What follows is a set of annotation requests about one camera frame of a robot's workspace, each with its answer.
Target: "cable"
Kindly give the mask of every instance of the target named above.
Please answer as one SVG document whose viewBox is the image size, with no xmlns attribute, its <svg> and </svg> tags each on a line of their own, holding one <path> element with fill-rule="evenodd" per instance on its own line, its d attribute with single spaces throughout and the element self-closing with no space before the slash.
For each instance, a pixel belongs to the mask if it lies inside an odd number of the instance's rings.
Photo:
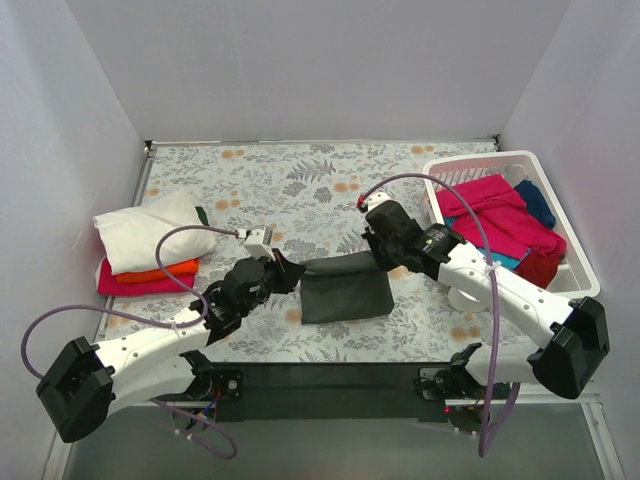
<svg viewBox="0 0 640 480">
<path fill-rule="evenodd" d="M 493 258 L 491 253 L 491 247 L 489 245 L 489 239 L 487 238 L 487 233 L 484 231 L 478 216 L 471 208 L 471 205 L 467 203 L 467 201 L 462 198 L 458 192 L 455 191 L 453 187 L 446 184 L 439 178 L 433 177 L 431 175 L 427 175 L 425 173 L 400 173 L 398 175 L 392 175 L 390 177 L 385 178 L 384 180 L 375 184 L 372 188 L 370 188 L 364 195 L 360 196 L 360 201 L 362 199 L 367 199 L 371 196 L 373 192 L 377 189 L 386 185 L 389 182 L 394 180 L 399 180 L 401 178 L 422 178 L 425 180 L 430 180 L 438 185 L 442 186 L 449 192 L 453 194 L 454 197 L 458 199 L 458 201 L 467 209 L 473 223 L 475 223 L 478 231 L 480 232 L 480 236 L 482 237 L 482 244 L 485 249 L 486 261 L 489 267 L 493 266 Z M 489 447 L 491 446 L 491 442 L 495 438 L 496 433 L 500 426 L 504 423 L 507 417 L 510 415 L 513 410 L 513 405 L 518 398 L 518 392 L 520 391 L 520 384 L 514 383 L 511 387 L 511 391 L 509 392 L 509 397 L 507 398 L 507 402 L 505 403 L 505 407 L 500 413 L 498 420 L 493 425 L 489 425 L 489 411 L 491 407 L 491 400 L 493 398 L 493 384 L 496 377 L 496 366 L 498 363 L 498 343 L 500 341 L 500 297 L 498 295 L 498 280 L 496 278 L 496 271 L 494 269 L 490 269 L 489 271 L 489 283 L 491 284 L 491 296 L 492 296 L 492 314 L 493 314 L 493 331 L 491 334 L 491 354 L 489 360 L 489 376 L 487 379 L 486 392 L 484 397 L 484 408 L 482 410 L 482 423 L 480 426 L 480 445 L 478 447 L 478 453 L 480 457 L 484 457 Z"/>
<path fill-rule="evenodd" d="M 200 422 L 200 423 L 206 425 L 207 427 L 212 428 L 212 429 L 216 430 L 218 433 L 220 433 L 229 442 L 229 445 L 231 446 L 231 452 L 230 453 L 223 452 L 222 450 L 220 450 L 220 449 L 214 447 L 213 445 L 211 445 L 206 440 L 198 437 L 197 435 L 193 435 L 193 434 L 189 433 L 187 430 L 177 429 L 178 432 L 181 433 L 182 435 L 184 435 L 185 437 L 187 437 L 187 439 L 192 440 L 192 441 L 198 443 L 199 445 L 202 445 L 204 448 L 209 450 L 215 456 L 220 457 L 223 460 L 231 460 L 232 458 L 234 458 L 238 454 L 238 444 L 236 443 L 236 440 L 231 436 L 230 433 L 228 433 L 227 431 L 222 429 L 219 425 L 209 421 L 206 418 L 198 417 L 197 415 L 193 415 L 193 414 L 191 414 L 189 412 L 185 412 L 184 410 L 182 410 L 180 408 L 177 408 L 177 407 L 174 407 L 174 406 L 169 405 L 167 403 L 161 402 L 160 400 L 157 400 L 155 398 L 152 398 L 150 400 L 150 402 L 156 404 L 160 408 L 163 408 L 165 410 L 169 410 L 170 412 L 177 413 L 178 415 L 182 415 L 183 417 L 190 418 L 191 420 L 195 420 L 196 422 Z M 168 429 L 169 431 L 175 431 L 175 430 L 172 430 L 172 429 L 170 429 L 168 427 L 166 427 L 165 429 Z"/>
<path fill-rule="evenodd" d="M 462 405 L 462 408 L 474 408 L 477 407 L 478 404 L 480 403 L 480 400 L 482 400 L 482 393 L 478 394 L 478 398 L 476 398 L 475 403 L 472 403 L 471 405 Z"/>
<path fill-rule="evenodd" d="M 188 327 L 192 327 L 193 325 L 196 325 L 196 324 L 200 323 L 202 320 L 204 320 L 205 316 L 207 315 L 207 312 L 209 311 L 209 303 L 207 302 L 207 299 L 204 297 L 204 295 L 202 295 L 200 292 L 198 292 L 194 288 L 191 288 L 188 285 L 186 285 L 185 283 L 183 283 L 180 280 L 178 280 L 175 277 L 175 275 L 173 275 L 171 272 L 169 272 L 169 270 L 167 270 L 167 268 L 162 263 L 162 260 L 160 259 L 160 250 L 162 249 L 162 246 L 164 245 L 164 242 L 166 242 L 167 239 L 169 239 L 172 235 L 175 235 L 176 233 L 179 233 L 179 232 L 183 232 L 185 230 L 208 230 L 208 231 L 211 231 L 211 232 L 221 233 L 221 234 L 224 234 L 224 235 L 233 235 L 236 238 L 238 237 L 238 232 L 236 230 L 225 230 L 225 229 L 222 229 L 222 228 L 209 227 L 209 226 L 206 226 L 206 225 L 186 225 L 186 226 L 183 226 L 183 227 L 174 228 L 173 230 L 167 232 L 160 239 L 160 241 L 158 242 L 158 245 L 156 246 L 155 257 L 156 257 L 156 262 L 158 263 L 158 267 L 160 267 L 160 269 L 164 272 L 164 274 L 167 277 L 169 277 L 175 283 L 180 285 L 184 289 L 185 292 L 192 293 L 193 295 L 198 297 L 198 299 L 202 302 L 202 313 L 200 314 L 200 316 L 198 318 L 196 318 L 195 320 L 191 320 L 190 322 L 172 324 L 172 323 L 158 322 L 156 320 L 151 320 L 151 319 L 148 319 L 148 318 L 139 317 L 137 315 L 131 315 L 129 313 L 119 312 L 117 310 L 112 310 L 110 308 L 95 307 L 93 305 L 66 305 L 64 307 L 54 308 L 52 310 L 49 310 L 48 312 L 43 313 L 38 318 L 36 318 L 27 327 L 27 329 L 24 332 L 24 335 L 22 337 L 22 342 L 20 344 L 20 356 L 22 357 L 22 363 L 24 363 L 24 366 L 26 367 L 26 369 L 34 377 L 42 380 L 43 375 L 35 369 L 35 367 L 31 363 L 31 361 L 29 360 L 29 356 L 27 354 L 27 343 L 29 341 L 29 337 L 33 333 L 33 330 L 35 330 L 35 328 L 42 321 L 46 320 L 47 318 L 49 318 L 52 315 L 55 315 L 56 313 L 66 312 L 66 311 L 70 311 L 70 310 L 89 310 L 89 311 L 93 311 L 93 312 L 107 313 L 109 315 L 118 315 L 120 317 L 128 318 L 128 319 L 133 320 L 135 322 L 144 323 L 145 325 L 151 325 L 151 326 L 154 326 L 154 327 L 157 327 L 157 328 L 166 328 L 166 329 L 170 329 L 170 328 L 188 328 Z M 203 447 L 205 447 L 207 450 L 209 450 L 214 455 L 216 455 L 216 456 L 218 456 L 218 457 L 220 457 L 220 458 L 222 458 L 224 460 L 231 460 L 232 458 L 234 458 L 238 454 L 238 446 L 237 446 L 236 441 L 234 440 L 234 438 L 229 433 L 224 431 L 221 427 L 219 427 L 218 425 L 215 425 L 213 422 L 210 422 L 206 418 L 197 417 L 197 416 L 192 415 L 191 413 L 186 412 L 186 411 L 184 411 L 182 409 L 167 405 L 166 403 L 161 402 L 160 400 L 151 399 L 150 401 L 152 403 L 155 403 L 156 405 L 158 405 L 160 408 L 164 408 L 164 409 L 170 410 L 170 411 L 172 411 L 174 413 L 177 413 L 178 415 L 182 415 L 184 417 L 190 418 L 191 420 L 194 420 L 196 422 L 202 423 L 202 424 L 204 424 L 204 425 L 206 425 L 206 426 L 208 426 L 210 428 L 213 428 L 214 430 L 219 432 L 224 438 L 227 439 L 227 441 L 231 445 L 232 451 L 231 451 L 231 453 L 224 453 L 221 450 L 218 450 L 213 445 L 209 444 L 206 440 L 203 440 L 198 436 L 193 436 L 191 434 L 188 434 L 188 433 L 186 433 L 186 430 L 179 430 L 179 432 L 182 433 L 183 435 L 185 435 L 189 440 L 195 441 L 196 443 L 198 443 L 198 444 L 202 445 Z"/>
<path fill-rule="evenodd" d="M 151 325 L 153 327 L 167 328 L 167 329 L 171 329 L 171 328 L 189 328 L 189 327 L 192 327 L 192 326 L 200 323 L 202 320 L 204 320 L 204 317 L 207 315 L 208 306 L 209 306 L 209 303 L 207 302 L 207 299 L 204 298 L 204 296 L 200 292 L 198 292 L 197 290 L 189 287 L 188 285 L 186 285 L 183 282 L 181 282 L 180 280 L 178 280 L 175 277 L 175 275 L 173 275 L 171 272 L 169 272 L 169 270 L 167 270 L 167 267 L 165 267 L 164 264 L 162 263 L 162 260 L 160 260 L 160 249 L 162 248 L 162 245 L 164 244 L 164 242 L 166 242 L 167 239 L 169 237 L 171 237 L 172 235 L 175 235 L 176 233 L 179 233 L 179 232 L 183 232 L 185 230 L 209 230 L 211 232 L 221 233 L 221 234 L 224 234 L 224 235 L 233 235 L 236 238 L 238 236 L 238 232 L 235 231 L 235 230 L 225 230 L 225 229 L 222 229 L 222 228 L 208 227 L 206 225 L 187 225 L 187 226 L 184 226 L 184 227 L 174 228 L 173 230 L 168 232 L 166 235 L 164 235 L 160 239 L 160 241 L 158 242 L 158 245 L 156 246 L 156 252 L 155 252 L 156 262 L 158 263 L 158 267 L 160 267 L 160 270 L 162 270 L 167 277 L 169 277 L 175 283 L 180 285 L 184 289 L 185 292 L 192 293 L 193 295 L 198 297 L 198 299 L 202 302 L 202 313 L 200 314 L 200 316 L 198 318 L 196 318 L 195 320 L 191 320 L 190 322 L 183 322 L 183 323 L 173 324 L 173 323 L 168 323 L 168 322 L 158 322 L 156 320 L 151 320 L 149 318 L 139 317 L 137 315 L 132 315 L 130 313 L 125 313 L 125 312 L 119 312 L 117 310 L 112 310 L 111 308 L 96 307 L 96 306 L 93 306 L 93 305 L 81 305 L 81 304 L 78 304 L 78 305 L 65 305 L 64 307 L 54 308 L 52 310 L 49 310 L 48 312 L 43 313 L 38 318 L 36 318 L 33 322 L 31 322 L 31 324 L 25 330 L 24 335 L 22 336 L 22 342 L 20 344 L 20 357 L 22 358 L 22 363 L 24 363 L 24 366 L 29 371 L 29 373 L 31 373 L 34 377 L 42 380 L 43 375 L 39 371 L 37 371 L 35 369 L 35 367 L 31 363 L 31 361 L 29 360 L 29 355 L 27 354 L 27 343 L 29 342 L 29 337 L 31 337 L 31 334 L 33 333 L 35 328 L 42 321 L 46 320 L 47 318 L 49 318 L 52 315 L 55 315 L 57 313 L 67 312 L 67 311 L 71 311 L 71 310 L 89 310 L 89 311 L 92 311 L 92 312 L 100 312 L 100 313 L 107 313 L 109 315 L 117 315 L 119 317 L 128 318 L 129 320 L 133 320 L 135 322 L 144 323 L 145 325 Z"/>
<path fill-rule="evenodd" d="M 211 403 L 209 405 L 207 405 L 205 407 L 205 409 L 202 410 L 202 412 L 200 412 L 200 413 L 202 413 L 206 417 L 207 413 L 209 413 L 209 410 L 211 410 L 211 407 L 215 407 L 213 411 L 214 411 L 214 415 L 217 415 L 217 412 L 218 412 L 218 400 L 220 400 L 220 387 L 218 387 L 218 393 L 217 394 L 214 393 L 214 397 L 213 397 L 213 400 L 211 401 Z"/>
</svg>

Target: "white panel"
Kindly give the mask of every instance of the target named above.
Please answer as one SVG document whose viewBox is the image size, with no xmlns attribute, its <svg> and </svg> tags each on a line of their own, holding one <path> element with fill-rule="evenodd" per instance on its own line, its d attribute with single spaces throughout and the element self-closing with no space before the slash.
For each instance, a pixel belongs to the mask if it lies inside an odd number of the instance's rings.
<svg viewBox="0 0 640 480">
<path fill-rule="evenodd" d="M 170 393 L 184 393 L 194 380 L 186 359 L 173 357 L 153 365 L 127 383 L 114 384 L 116 399 L 109 404 L 109 415 L 126 407 Z"/>
<path fill-rule="evenodd" d="M 483 255 L 471 242 L 456 245 L 441 263 L 438 281 L 471 295 L 492 309 L 493 295 Z M 563 324 L 573 309 L 569 299 L 547 292 L 504 267 L 496 269 L 500 315 L 520 328 L 538 347 L 551 340 L 553 323 Z"/>
<path fill-rule="evenodd" d="M 176 324 L 187 323 L 200 316 L 188 307 L 178 312 L 171 320 Z M 186 352 L 207 346 L 211 332 L 204 322 L 178 329 L 145 328 L 131 335 L 99 342 L 96 352 L 105 367 L 112 367 L 113 389 L 141 375 L 152 365 Z"/>
<path fill-rule="evenodd" d="M 144 138 L 484 137 L 569 0 L 68 0 Z"/>
<path fill-rule="evenodd" d="M 596 382 L 627 478 L 640 478 L 640 4 L 571 4 L 503 135 L 533 151 L 602 287 L 611 353 Z"/>
<path fill-rule="evenodd" d="M 0 477 L 42 475 L 53 425 L 18 348 L 27 325 L 95 294 L 91 216 L 131 202 L 142 143 L 62 0 L 0 0 Z M 51 319 L 29 352 L 44 370 L 98 315 Z"/>
<path fill-rule="evenodd" d="M 538 383 L 533 374 L 533 367 L 527 362 L 529 355 L 536 353 L 538 346 L 532 341 L 500 345 L 496 364 L 495 383 Z M 465 370 L 480 385 L 487 385 L 489 365 L 491 364 L 491 348 L 482 345 L 473 352 Z"/>
</svg>

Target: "white robotic arm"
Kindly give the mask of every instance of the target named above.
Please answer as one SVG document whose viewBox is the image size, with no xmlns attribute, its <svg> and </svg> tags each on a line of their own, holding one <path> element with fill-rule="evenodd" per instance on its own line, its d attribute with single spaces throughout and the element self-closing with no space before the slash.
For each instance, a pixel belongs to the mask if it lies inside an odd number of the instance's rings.
<svg viewBox="0 0 640 480">
<path fill-rule="evenodd" d="M 361 207 L 369 224 L 363 237 L 382 270 L 404 265 L 491 305 L 490 267 L 460 235 L 438 224 L 422 229 L 384 193 Z M 242 318 L 272 293 L 293 291 L 304 272 L 269 247 L 268 228 L 241 231 L 241 236 L 252 258 L 238 261 L 224 280 L 204 292 L 210 305 L 203 322 L 147 328 L 94 345 L 84 338 L 67 344 L 37 388 L 65 442 L 83 438 L 124 407 L 171 393 L 205 398 L 214 383 L 233 385 L 235 380 L 224 377 L 198 350 L 238 329 Z M 590 298 L 576 303 L 554 295 L 501 267 L 496 277 L 503 316 L 530 341 L 500 348 L 495 382 L 539 382 L 558 395 L 576 398 L 608 353 L 602 306 Z M 193 321 L 202 310 L 198 300 L 169 321 Z M 442 370 L 440 393 L 445 398 L 477 397 L 486 385 L 489 353 L 473 344 L 454 355 Z"/>
<path fill-rule="evenodd" d="M 490 267 L 484 256 L 444 225 L 422 229 L 385 193 L 365 199 L 369 227 L 363 237 L 383 270 L 398 265 L 424 273 L 491 307 L 488 272 L 495 270 L 500 311 L 529 341 L 500 347 L 496 383 L 540 383 L 551 392 L 577 398 L 609 352 L 604 308 L 592 298 L 579 302 L 536 287 L 502 267 Z M 473 344 L 452 359 L 454 378 L 468 376 L 486 385 L 490 350 Z"/>
</svg>

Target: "white towel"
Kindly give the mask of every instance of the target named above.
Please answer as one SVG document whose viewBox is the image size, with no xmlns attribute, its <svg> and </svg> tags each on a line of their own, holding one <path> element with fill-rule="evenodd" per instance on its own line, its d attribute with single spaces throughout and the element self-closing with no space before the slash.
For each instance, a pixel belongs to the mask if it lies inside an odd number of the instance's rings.
<svg viewBox="0 0 640 480">
<path fill-rule="evenodd" d="M 93 224 L 107 251 L 114 275 L 158 268 L 156 245 L 170 230 L 184 225 L 202 225 L 195 205 L 185 189 L 139 207 L 93 217 Z M 176 233 L 162 246 L 165 265 L 201 257 L 213 250 L 216 234 L 205 230 Z"/>
</svg>

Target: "floral pattern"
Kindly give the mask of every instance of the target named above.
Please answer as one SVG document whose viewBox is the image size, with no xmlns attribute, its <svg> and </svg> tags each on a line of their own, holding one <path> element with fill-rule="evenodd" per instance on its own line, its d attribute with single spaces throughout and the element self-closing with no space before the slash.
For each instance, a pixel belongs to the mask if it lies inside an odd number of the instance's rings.
<svg viewBox="0 0 640 480">
<path fill-rule="evenodd" d="M 438 157 L 494 151 L 491 142 L 432 144 L 256 144 L 162 147 L 148 176 L 143 203 L 187 188 L 210 223 L 247 228 L 266 224 L 274 247 L 292 261 L 365 250 L 358 196 L 391 174 L 420 172 Z M 386 190 L 407 212 L 426 223 L 424 185 L 414 179 Z M 196 287 L 204 290 L 240 258 L 241 243 L 222 237 L 201 259 Z M 242 327 L 205 349 L 213 361 L 402 362 L 446 361 L 467 343 L 490 342 L 491 315 L 460 313 L 449 306 L 447 289 L 400 267 L 389 272 L 395 309 L 387 317 L 328 325 L 301 325 L 300 296 L 273 295 L 243 320 Z M 193 299 L 188 294 L 116 298 L 116 310 L 168 318 Z M 99 338 L 145 328 L 111 317 Z M 501 342 L 522 333 L 502 322 Z"/>
</svg>

